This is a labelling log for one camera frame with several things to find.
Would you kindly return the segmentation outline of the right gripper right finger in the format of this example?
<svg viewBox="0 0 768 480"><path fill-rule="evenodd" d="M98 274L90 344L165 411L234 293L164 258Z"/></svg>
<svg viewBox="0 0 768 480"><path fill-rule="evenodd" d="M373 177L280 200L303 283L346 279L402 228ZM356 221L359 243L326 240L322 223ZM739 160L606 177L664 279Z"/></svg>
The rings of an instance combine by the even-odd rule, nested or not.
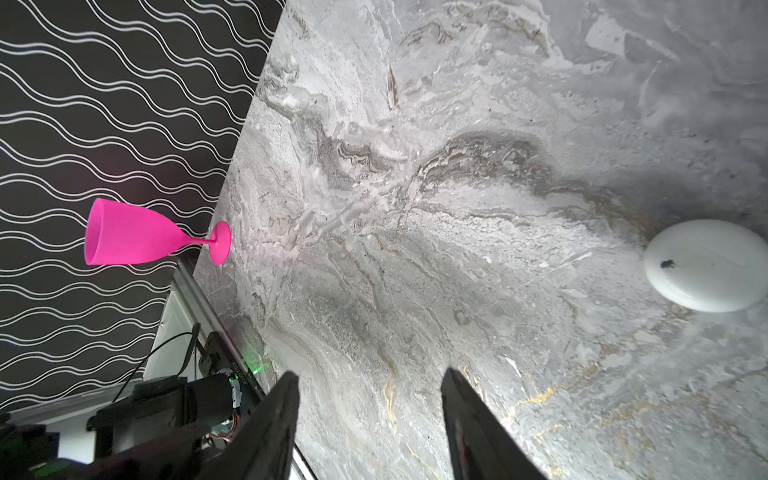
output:
<svg viewBox="0 0 768 480"><path fill-rule="evenodd" d="M445 371L441 396L456 479L545 479L459 370Z"/></svg>

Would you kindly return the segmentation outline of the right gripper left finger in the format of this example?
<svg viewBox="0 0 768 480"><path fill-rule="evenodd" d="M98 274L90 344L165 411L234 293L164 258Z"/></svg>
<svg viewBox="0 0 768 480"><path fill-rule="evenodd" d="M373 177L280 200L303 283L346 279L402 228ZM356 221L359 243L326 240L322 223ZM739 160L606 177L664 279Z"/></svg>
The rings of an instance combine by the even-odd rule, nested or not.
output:
<svg viewBox="0 0 768 480"><path fill-rule="evenodd" d="M207 462L200 479L290 477L298 410L299 377L288 371L258 405L223 453Z"/></svg>

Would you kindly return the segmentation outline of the white earbud charging case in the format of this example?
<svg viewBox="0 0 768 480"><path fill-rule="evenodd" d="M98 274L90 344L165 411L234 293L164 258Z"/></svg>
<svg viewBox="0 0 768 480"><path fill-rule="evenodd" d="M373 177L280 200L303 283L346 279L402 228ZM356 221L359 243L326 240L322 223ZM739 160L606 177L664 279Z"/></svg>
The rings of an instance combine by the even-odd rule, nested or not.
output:
<svg viewBox="0 0 768 480"><path fill-rule="evenodd" d="M662 296L691 310L736 312L767 295L767 242L734 223L673 225L650 241L643 264Z"/></svg>

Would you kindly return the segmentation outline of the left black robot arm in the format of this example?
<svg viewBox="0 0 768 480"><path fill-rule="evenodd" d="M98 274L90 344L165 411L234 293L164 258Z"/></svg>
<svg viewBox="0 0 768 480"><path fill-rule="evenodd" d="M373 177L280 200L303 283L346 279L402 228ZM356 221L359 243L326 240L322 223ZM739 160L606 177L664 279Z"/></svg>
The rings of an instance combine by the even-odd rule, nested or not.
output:
<svg viewBox="0 0 768 480"><path fill-rule="evenodd" d="M1 417L3 479L192 479L204 463L204 438L234 410L232 382L215 374L193 382L161 377L90 417L94 460L59 455L60 434Z"/></svg>

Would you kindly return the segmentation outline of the pink plastic goblet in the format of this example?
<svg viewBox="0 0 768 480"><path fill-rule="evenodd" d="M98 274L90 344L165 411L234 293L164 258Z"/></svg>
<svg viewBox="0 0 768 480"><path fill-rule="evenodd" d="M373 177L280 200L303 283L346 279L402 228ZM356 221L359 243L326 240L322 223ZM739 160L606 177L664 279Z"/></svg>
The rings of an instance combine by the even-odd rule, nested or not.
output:
<svg viewBox="0 0 768 480"><path fill-rule="evenodd" d="M87 220L84 259L90 266L140 265L190 245L207 246L214 264L225 263L232 247L229 224L221 221L208 239L196 239L157 212L97 199Z"/></svg>

